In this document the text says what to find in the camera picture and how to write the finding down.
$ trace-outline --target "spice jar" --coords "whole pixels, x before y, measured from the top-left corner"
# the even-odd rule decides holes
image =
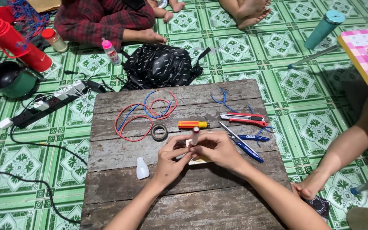
[[[66,52],[68,50],[68,45],[63,41],[63,39],[57,34],[54,29],[45,29],[42,32],[42,37],[49,42],[49,44],[59,53]]]

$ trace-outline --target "baby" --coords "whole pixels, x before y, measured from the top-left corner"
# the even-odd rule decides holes
[[[171,13],[170,11],[167,11],[163,8],[158,7],[158,1],[156,0],[148,0],[149,4],[151,5],[151,7],[153,7],[154,13],[156,14],[157,18],[163,18],[164,19],[164,23],[167,23],[171,20],[171,18],[173,18],[173,13]],[[168,3],[170,4],[172,11],[174,11],[174,13],[179,12],[180,10],[182,10],[185,6],[184,2],[179,3],[178,0],[168,0]]]

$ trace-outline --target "green tile floor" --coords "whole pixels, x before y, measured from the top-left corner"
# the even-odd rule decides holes
[[[168,24],[157,20],[155,31],[168,44],[188,50],[193,60],[206,47],[211,52],[200,63],[204,73],[193,84],[239,79],[256,79],[266,109],[276,127],[277,144],[289,179],[303,180],[319,163],[330,142],[354,124],[354,114],[340,81],[360,78],[343,50],[336,50],[288,71],[286,66],[304,56],[336,44],[343,31],[368,29],[368,0],[272,0],[272,13],[261,23],[244,31],[217,1],[186,0],[186,8],[175,13]],[[347,17],[314,51],[303,46],[328,9]],[[102,50],[70,43],[64,54],[49,48],[54,60],[43,74],[47,81],[40,91],[55,91],[82,76],[64,75],[64,70],[84,71],[93,79],[104,79],[115,90],[125,79],[122,67],[113,67]],[[131,54],[139,45],[125,48]],[[0,62],[4,55],[0,53]],[[89,153],[90,122],[95,94],[18,130],[22,141],[59,144],[86,158]],[[22,111],[19,102],[0,99],[0,121]],[[323,133],[313,133],[315,120]],[[49,147],[13,143],[7,130],[0,130],[0,171],[9,171],[29,180],[48,181],[54,201],[62,214],[80,219],[86,167],[68,153]],[[348,229],[348,209],[368,207],[368,191],[352,196],[351,186],[368,181],[368,150],[330,178],[320,195],[331,202],[329,224]],[[76,230],[52,210],[44,185],[25,183],[0,176],[0,230]]]

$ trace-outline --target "hand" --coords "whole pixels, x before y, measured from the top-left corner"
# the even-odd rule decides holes
[[[238,153],[225,131],[202,132],[198,138],[198,145],[193,146],[190,153],[193,156],[204,154],[215,164],[234,171],[242,164],[247,163]]]
[[[191,154],[188,152],[188,148],[174,149],[174,146],[178,141],[190,139],[190,135],[178,135],[170,137],[160,150],[158,154],[157,168],[154,173],[153,180],[164,188],[173,182],[180,172],[184,169],[184,166],[191,160]],[[173,158],[185,154],[178,162]]]

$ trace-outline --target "brown paper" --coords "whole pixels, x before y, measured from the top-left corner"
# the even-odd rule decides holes
[[[36,10],[41,13],[44,11],[50,11],[59,8],[61,0],[28,0],[28,3]]]

